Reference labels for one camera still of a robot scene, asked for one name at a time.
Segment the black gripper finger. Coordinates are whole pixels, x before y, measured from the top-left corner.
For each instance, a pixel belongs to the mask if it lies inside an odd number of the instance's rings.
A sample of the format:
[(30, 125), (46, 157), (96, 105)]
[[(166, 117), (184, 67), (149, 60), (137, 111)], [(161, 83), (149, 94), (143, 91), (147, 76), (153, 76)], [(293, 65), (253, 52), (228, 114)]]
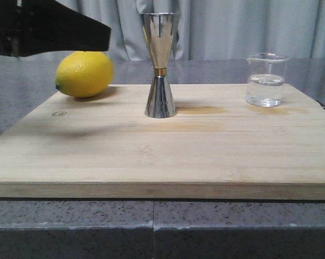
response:
[(111, 28), (57, 1), (22, 1), (16, 56), (53, 51), (107, 51)]

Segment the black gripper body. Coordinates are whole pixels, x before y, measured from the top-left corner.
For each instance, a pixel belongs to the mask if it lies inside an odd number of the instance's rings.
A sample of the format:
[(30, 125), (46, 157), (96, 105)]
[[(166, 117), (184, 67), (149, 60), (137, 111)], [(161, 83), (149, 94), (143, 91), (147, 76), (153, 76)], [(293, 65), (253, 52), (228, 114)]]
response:
[(0, 55), (18, 57), (20, 6), (17, 1), (0, 1)]

